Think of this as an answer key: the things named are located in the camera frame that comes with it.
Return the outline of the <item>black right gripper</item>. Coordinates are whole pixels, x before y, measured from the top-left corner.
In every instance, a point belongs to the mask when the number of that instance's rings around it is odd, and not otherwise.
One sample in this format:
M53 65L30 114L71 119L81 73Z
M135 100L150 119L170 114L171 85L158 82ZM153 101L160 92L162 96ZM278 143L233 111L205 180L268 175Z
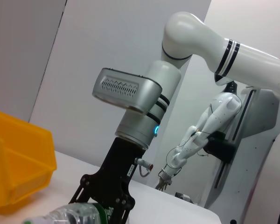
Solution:
M128 190L137 168L135 159L142 158L144 152L135 143L115 138L100 169L92 175L81 177L80 185L69 204L87 203L93 199L109 207L109 224L125 224L135 206L135 200Z

